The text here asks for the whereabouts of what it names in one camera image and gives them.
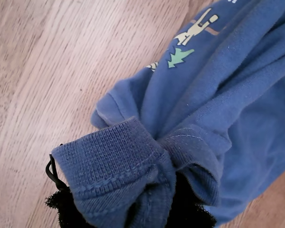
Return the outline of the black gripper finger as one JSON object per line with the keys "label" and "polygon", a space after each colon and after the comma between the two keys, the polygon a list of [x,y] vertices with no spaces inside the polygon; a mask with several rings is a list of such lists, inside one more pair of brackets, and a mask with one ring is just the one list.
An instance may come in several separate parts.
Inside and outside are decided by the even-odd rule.
{"label": "black gripper finger", "polygon": [[213,228],[215,218],[207,212],[195,196],[187,179],[176,174],[176,189],[167,219],[167,228]]}
{"label": "black gripper finger", "polygon": [[45,204],[57,210],[58,221],[61,228],[94,228],[77,210],[69,187],[58,190],[46,198]]}

